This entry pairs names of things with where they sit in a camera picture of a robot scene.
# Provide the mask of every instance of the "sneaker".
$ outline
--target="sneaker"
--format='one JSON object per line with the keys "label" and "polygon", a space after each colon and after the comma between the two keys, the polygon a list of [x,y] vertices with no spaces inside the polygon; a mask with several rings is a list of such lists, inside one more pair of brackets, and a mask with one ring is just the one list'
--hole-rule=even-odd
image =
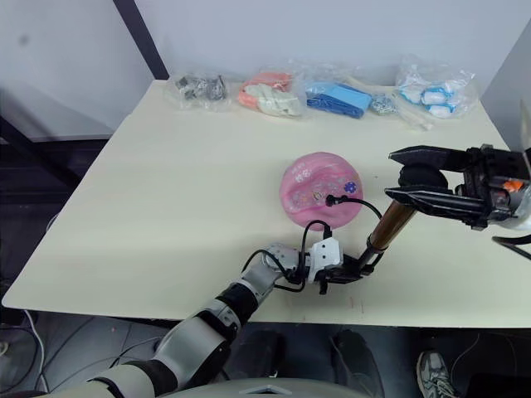
{"label": "sneaker", "polygon": [[418,357],[417,382],[424,398],[458,398],[439,352],[425,351]]}

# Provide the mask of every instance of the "plastic bag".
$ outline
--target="plastic bag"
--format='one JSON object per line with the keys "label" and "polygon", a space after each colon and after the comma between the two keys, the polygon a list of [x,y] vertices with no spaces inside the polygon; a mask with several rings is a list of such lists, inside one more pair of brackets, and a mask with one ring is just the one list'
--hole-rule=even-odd
{"label": "plastic bag", "polygon": [[397,90],[411,104],[439,119],[453,119],[471,111],[478,102],[474,74],[447,64],[406,56],[397,73]]}
{"label": "plastic bag", "polygon": [[347,83],[345,66],[300,61],[291,61],[291,65],[301,74],[309,108],[360,119],[371,103],[370,95]]}
{"label": "plastic bag", "polygon": [[240,87],[238,102],[264,114],[299,118],[304,113],[299,85],[293,72],[263,70]]}
{"label": "plastic bag", "polygon": [[407,102],[397,94],[394,86],[370,85],[352,76],[346,79],[352,87],[372,96],[370,109],[378,115],[396,114],[414,129],[427,131],[433,128],[433,118],[423,108]]}
{"label": "plastic bag", "polygon": [[177,109],[228,110],[231,104],[227,78],[215,72],[189,72],[170,76],[164,91]]}

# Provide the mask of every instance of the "blue object in bag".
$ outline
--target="blue object in bag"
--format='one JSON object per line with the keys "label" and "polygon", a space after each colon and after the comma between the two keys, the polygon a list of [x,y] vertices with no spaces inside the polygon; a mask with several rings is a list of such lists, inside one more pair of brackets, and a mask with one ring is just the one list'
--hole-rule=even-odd
{"label": "blue object in bag", "polygon": [[335,114],[360,119],[372,97],[348,85],[316,81],[306,86],[306,104]]}

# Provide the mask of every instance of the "white wall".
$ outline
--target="white wall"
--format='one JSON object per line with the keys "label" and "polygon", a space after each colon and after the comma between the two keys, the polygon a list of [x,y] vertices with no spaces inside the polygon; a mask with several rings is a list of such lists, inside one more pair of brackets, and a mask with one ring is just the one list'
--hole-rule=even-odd
{"label": "white wall", "polygon": [[[367,68],[415,53],[477,73],[484,90],[531,16],[529,0],[137,0],[168,69],[252,73],[289,57]],[[392,83],[389,68],[378,71]]]}
{"label": "white wall", "polygon": [[[406,52],[475,71],[485,88],[529,0],[137,0],[167,64],[244,74],[285,58],[371,70]],[[153,79],[111,0],[0,0],[0,113],[34,139],[110,136]]]}
{"label": "white wall", "polygon": [[153,76],[111,0],[0,0],[0,113],[33,139],[109,137]]}
{"label": "white wall", "polygon": [[505,142],[520,150],[520,100],[531,109],[531,22],[481,100]]}

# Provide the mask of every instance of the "pink plastic dish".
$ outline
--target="pink plastic dish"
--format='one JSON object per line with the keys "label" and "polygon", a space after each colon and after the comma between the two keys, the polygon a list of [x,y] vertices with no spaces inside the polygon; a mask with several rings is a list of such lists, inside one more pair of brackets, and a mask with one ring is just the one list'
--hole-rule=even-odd
{"label": "pink plastic dish", "polygon": [[[359,213],[359,203],[326,206],[327,195],[363,199],[358,173],[340,156],[311,153],[298,158],[285,171],[280,184],[280,201],[295,224],[306,227],[312,220],[322,220],[332,228],[339,228]],[[311,229],[321,231],[323,227],[316,224]]]}

